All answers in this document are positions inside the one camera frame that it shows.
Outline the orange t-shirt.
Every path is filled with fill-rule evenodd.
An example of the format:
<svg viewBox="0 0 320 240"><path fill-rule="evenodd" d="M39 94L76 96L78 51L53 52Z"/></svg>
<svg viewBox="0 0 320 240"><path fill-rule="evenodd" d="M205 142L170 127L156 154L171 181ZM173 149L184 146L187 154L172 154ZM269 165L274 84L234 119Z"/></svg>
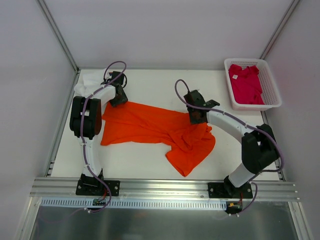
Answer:
<svg viewBox="0 0 320 240"><path fill-rule="evenodd" d="M105 121L102 146L127 142L165 144L168 162L187 177L214 149L216 138L207 123L191 124L188 113L135 102L112 107L102 115Z"/></svg>

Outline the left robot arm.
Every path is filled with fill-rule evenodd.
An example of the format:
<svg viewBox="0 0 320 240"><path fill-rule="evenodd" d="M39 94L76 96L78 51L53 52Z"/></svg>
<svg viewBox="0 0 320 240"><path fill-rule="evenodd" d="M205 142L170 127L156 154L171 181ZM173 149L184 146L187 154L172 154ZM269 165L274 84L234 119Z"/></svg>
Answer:
<svg viewBox="0 0 320 240"><path fill-rule="evenodd" d="M82 174L90 178L87 189L93 195L101 194L105 188L104 182L97 178L103 173L97 150L102 108L128 102L124 92L127 81L127 76L119 71L108 72L103 79L92 73L84 76L82 82L74 87L69 127L80 144L84 162Z"/></svg>

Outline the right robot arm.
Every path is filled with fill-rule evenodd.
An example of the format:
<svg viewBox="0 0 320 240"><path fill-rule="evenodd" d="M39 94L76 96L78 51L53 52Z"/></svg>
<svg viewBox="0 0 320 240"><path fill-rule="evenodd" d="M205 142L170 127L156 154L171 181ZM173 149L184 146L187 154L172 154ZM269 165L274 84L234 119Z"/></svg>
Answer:
<svg viewBox="0 0 320 240"><path fill-rule="evenodd" d="M225 111L218 102L205 101L198 90L188 91L183 98L192 124L217 126L241 144L241 163L223 180L223 194L235 198L248 181L280 157L269 125L252 126Z"/></svg>

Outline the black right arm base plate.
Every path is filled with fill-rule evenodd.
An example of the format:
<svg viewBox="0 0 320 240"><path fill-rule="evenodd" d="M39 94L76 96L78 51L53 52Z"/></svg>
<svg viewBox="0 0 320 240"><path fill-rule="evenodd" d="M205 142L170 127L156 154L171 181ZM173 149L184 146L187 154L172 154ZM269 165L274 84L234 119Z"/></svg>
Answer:
<svg viewBox="0 0 320 240"><path fill-rule="evenodd" d="M209 182L208 196L211 199L252 199L253 191L249 183L241 187L227 186L224 182Z"/></svg>

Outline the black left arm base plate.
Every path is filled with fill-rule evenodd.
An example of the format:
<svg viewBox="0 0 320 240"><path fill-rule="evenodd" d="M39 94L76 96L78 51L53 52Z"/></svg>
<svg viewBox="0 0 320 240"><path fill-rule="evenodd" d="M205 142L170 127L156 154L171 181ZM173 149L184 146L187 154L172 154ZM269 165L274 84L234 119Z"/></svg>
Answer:
<svg viewBox="0 0 320 240"><path fill-rule="evenodd" d="M103 197L111 195L118 197L120 190L120 181L118 180L104 180L104 184L95 178L89 177L79 179L75 194L77 196L95 196Z"/></svg>

